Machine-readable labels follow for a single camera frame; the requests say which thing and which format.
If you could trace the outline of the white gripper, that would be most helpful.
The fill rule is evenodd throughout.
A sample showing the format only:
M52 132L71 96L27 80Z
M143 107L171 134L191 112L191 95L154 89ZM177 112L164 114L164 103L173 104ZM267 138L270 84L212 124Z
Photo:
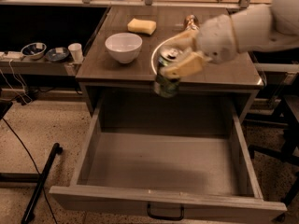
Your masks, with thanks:
M162 69L166 78L182 78L201 72L208 62L226 63L238 52L233 17L220 15L205 21L198 30L185 30L163 42L161 49L191 49Z

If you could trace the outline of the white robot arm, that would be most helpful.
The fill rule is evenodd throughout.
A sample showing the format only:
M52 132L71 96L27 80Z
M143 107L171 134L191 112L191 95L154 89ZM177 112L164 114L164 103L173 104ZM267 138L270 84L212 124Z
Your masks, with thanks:
M247 51L281 51L299 47L299 0L272 0L205 21L164 43L180 49L178 59L161 70L167 78L201 71L206 63L225 63Z

